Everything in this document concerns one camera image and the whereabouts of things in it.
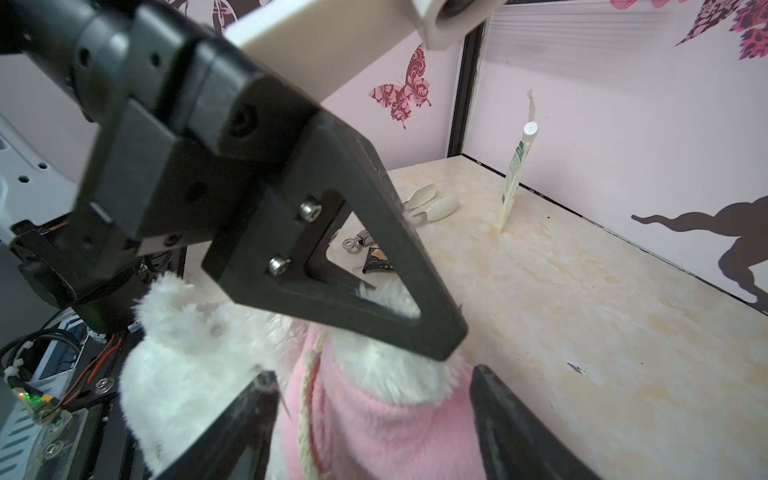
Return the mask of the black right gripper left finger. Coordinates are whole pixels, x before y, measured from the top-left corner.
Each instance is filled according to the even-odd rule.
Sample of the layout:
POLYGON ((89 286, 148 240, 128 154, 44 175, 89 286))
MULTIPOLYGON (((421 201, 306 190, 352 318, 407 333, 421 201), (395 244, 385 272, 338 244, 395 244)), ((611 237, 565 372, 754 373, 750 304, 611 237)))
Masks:
POLYGON ((276 374, 260 372, 158 478, 265 478, 279 404, 276 374))

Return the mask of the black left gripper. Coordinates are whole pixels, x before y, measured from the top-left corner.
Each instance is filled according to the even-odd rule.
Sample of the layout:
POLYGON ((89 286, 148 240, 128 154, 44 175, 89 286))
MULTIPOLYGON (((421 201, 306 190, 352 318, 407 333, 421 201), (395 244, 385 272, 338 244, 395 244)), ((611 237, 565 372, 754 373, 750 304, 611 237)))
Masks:
POLYGON ((154 1, 15 1, 11 26, 100 127, 66 226, 24 264, 32 284, 84 303, 141 256, 211 241, 205 271, 235 302, 317 297, 300 241, 313 197, 286 184, 314 101, 154 1))

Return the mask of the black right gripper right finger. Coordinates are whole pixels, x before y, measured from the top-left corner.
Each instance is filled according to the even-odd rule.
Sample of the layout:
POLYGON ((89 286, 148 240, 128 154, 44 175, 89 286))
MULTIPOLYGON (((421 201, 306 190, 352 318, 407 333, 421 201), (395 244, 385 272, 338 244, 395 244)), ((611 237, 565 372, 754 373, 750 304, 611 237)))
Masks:
POLYGON ((488 366, 474 368, 470 399, 489 479, 596 479, 488 366))

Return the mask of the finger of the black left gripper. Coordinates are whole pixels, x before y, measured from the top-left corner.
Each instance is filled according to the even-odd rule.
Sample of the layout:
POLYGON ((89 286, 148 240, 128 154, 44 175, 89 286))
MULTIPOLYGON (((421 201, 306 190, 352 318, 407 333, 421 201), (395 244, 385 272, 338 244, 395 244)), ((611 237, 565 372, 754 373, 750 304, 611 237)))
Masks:
POLYGON ((341 328, 434 360, 468 332, 372 144, 326 111, 290 157, 260 178, 212 241, 203 270, 235 303, 341 328), (327 256, 355 216, 416 302, 403 314, 360 297, 361 280, 327 256))

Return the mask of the pink teddy hoodie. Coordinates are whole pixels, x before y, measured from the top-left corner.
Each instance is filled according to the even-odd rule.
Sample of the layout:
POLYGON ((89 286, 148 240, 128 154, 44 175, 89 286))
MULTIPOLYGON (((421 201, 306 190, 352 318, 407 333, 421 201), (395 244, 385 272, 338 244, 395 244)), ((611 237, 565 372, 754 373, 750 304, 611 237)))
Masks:
POLYGON ((483 479, 461 355, 439 362, 309 326, 272 435, 269 479, 483 479))

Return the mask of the white teddy bear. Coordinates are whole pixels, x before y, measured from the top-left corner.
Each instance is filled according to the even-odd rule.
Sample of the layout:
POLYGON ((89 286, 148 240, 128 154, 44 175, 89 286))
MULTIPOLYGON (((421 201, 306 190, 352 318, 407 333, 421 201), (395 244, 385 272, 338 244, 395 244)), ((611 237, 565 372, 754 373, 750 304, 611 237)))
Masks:
POLYGON ((309 353, 387 406, 439 405, 459 385, 460 353, 436 361, 347 330, 245 307, 210 281, 163 274, 134 308, 144 337, 120 374, 120 405, 157 478, 259 373, 282 388, 309 353))

